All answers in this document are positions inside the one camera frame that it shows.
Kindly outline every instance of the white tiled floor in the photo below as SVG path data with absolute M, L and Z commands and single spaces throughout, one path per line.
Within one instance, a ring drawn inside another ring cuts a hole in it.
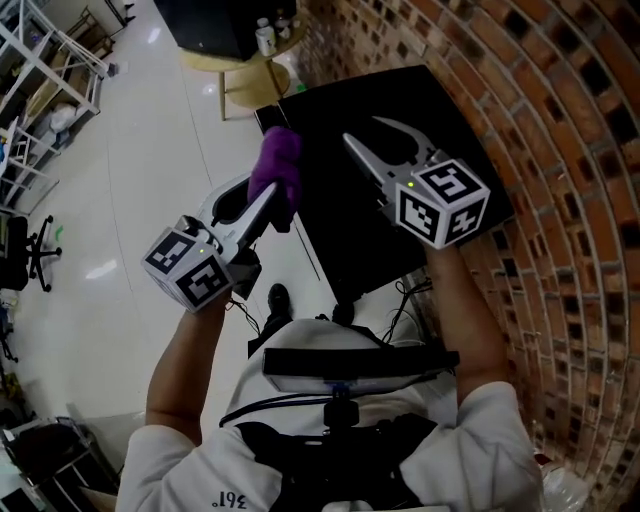
M 42 293 L 32 282 L 21 293 L 12 339 L 18 376 L 42 416 L 144 409 L 151 373 L 181 308 L 145 275 L 140 258 L 213 187 L 249 171 L 262 139 L 251 112 L 228 105 L 231 119 L 220 121 L 216 77 L 181 65 L 152 0 L 138 0 L 132 14 L 137 18 L 111 57 L 128 63 L 128 72 L 104 82 L 102 113 L 48 165 L 60 184 L 30 218 L 35 230 L 54 216 L 50 239 L 63 227 L 63 256 L 49 267 L 53 291 Z M 159 36 L 149 42 L 154 29 Z M 268 230 L 257 251 L 264 270 L 249 309 L 260 323 L 268 314 L 267 291 L 278 281 L 289 288 L 296 317 L 330 315 L 328 286 L 317 279 L 295 230 Z M 357 323 L 381 331 L 400 299 L 392 285 L 364 298 Z M 232 310 L 216 355 L 205 431 L 226 409 L 252 335 Z

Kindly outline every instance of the black shoe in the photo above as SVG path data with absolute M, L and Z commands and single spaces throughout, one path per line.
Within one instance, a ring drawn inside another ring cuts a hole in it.
M 356 310 L 353 307 L 353 303 L 336 304 L 333 308 L 333 314 L 331 315 L 331 321 L 333 323 L 342 325 L 343 327 L 349 327 L 353 324 L 353 319 L 356 316 Z
M 289 292 L 283 284 L 276 283 L 271 287 L 267 301 L 272 315 L 291 315 L 291 299 L 289 298 Z

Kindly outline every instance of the bottle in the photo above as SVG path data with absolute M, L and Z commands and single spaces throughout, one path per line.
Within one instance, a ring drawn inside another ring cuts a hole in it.
M 291 37 L 291 20 L 284 15 L 284 9 L 278 9 L 278 17 L 274 25 L 276 26 L 276 33 L 280 39 L 286 41 Z
M 258 20 L 258 30 L 256 30 L 256 39 L 258 40 L 258 49 L 265 57 L 270 57 L 276 53 L 276 32 L 269 25 L 267 18 Z

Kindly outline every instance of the black table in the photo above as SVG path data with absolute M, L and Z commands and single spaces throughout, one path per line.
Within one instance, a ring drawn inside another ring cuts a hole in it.
M 339 303 L 353 302 L 426 263 L 420 242 L 378 211 L 375 185 L 344 147 L 342 134 L 350 131 L 389 163 L 415 155 L 412 139 L 395 130 L 372 129 L 371 116 L 422 131 L 450 157 L 464 159 L 491 189 L 480 228 L 459 245 L 513 215 L 482 145 L 425 66 L 317 87 L 258 110 L 263 132 L 278 125 L 303 136 L 299 215 Z

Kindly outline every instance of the brick wall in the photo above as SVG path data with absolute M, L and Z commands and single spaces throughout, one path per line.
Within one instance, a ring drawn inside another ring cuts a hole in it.
M 522 416 L 615 508 L 640 476 L 638 4 L 300 1 L 308 85 L 426 64 L 483 143 L 516 217 L 464 253 Z

